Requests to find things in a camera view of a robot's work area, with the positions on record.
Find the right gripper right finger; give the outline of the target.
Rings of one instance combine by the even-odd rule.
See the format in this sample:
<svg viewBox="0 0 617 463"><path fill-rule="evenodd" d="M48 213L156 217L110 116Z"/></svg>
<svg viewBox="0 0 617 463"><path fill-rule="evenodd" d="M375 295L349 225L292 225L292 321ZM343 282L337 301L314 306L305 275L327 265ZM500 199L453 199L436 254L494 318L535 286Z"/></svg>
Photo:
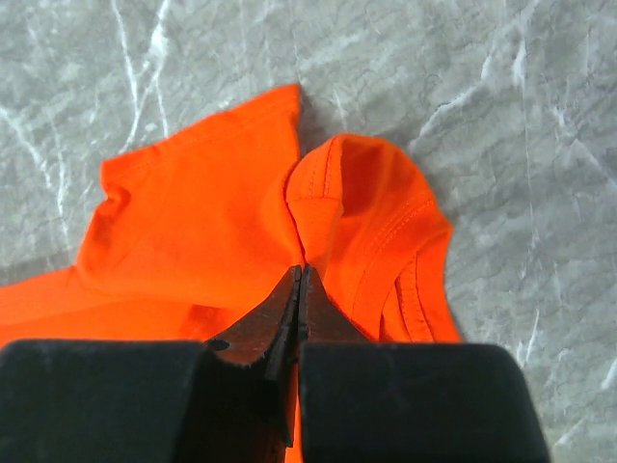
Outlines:
<svg viewBox="0 0 617 463"><path fill-rule="evenodd" d="M298 342L300 367L342 367L377 349L331 300L311 265L300 283Z"/></svg>

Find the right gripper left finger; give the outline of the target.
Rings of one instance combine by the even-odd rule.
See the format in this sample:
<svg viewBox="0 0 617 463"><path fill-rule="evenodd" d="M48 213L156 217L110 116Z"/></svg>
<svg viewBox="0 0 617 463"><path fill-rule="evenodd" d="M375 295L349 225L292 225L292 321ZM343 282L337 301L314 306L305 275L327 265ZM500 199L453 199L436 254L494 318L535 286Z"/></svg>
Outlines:
<svg viewBox="0 0 617 463"><path fill-rule="evenodd" d="M293 444L301 277L301 266L287 269L259 305L207 342L222 367L214 422L238 439Z"/></svg>

